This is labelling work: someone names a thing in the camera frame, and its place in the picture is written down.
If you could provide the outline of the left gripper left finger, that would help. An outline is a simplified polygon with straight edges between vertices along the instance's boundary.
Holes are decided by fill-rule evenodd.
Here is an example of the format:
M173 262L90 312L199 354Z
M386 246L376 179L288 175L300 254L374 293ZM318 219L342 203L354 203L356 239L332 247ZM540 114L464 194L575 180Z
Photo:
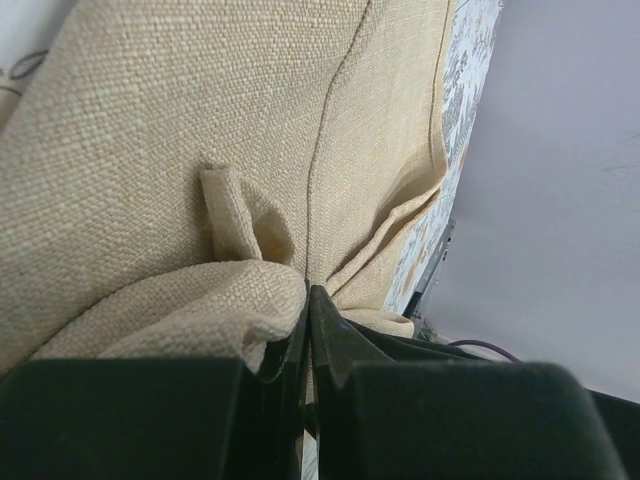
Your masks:
M31 361L1 387L5 479L297 479L309 332L238 358Z

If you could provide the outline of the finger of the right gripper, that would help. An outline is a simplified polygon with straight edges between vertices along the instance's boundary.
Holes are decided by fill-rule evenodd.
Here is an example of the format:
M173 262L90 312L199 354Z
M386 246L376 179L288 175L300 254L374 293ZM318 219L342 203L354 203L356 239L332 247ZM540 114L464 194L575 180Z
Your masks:
M455 346L414 339L408 319L346 319L358 340L356 358L373 362L480 361L489 362Z

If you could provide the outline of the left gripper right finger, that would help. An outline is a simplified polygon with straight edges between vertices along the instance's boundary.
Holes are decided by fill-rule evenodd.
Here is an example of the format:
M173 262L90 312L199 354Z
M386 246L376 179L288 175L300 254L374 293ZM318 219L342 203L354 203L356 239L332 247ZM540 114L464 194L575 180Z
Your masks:
M624 479L590 394L545 363L356 358L325 289L309 294L323 479Z

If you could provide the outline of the beige cloth napkin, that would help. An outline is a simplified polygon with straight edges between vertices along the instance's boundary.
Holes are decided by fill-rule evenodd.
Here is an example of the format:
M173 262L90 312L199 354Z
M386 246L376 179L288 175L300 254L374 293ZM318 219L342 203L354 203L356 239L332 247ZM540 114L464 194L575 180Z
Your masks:
M447 171L451 1L81 1L1 135L1 369L370 329Z

